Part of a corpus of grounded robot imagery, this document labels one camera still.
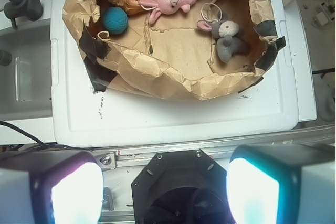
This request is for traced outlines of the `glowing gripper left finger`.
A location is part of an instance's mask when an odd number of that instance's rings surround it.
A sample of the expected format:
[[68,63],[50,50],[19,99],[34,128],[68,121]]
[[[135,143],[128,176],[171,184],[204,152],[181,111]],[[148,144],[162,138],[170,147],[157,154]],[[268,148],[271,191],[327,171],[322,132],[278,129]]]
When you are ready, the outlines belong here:
[[103,189],[87,151],[1,153],[1,223],[98,223]]

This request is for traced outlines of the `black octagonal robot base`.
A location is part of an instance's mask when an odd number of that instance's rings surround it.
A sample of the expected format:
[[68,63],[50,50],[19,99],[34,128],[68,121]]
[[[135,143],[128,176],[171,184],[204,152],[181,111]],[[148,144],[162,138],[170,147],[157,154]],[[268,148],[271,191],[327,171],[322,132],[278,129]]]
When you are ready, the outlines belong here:
[[226,177],[202,150],[155,154],[131,184],[135,223],[235,223]]

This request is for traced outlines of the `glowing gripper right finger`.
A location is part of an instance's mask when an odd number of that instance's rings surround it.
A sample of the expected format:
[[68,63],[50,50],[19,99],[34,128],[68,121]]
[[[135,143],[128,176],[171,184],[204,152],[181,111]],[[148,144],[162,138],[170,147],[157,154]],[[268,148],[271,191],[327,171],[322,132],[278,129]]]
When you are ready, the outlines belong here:
[[335,146],[241,145],[226,188],[236,223],[335,223]]

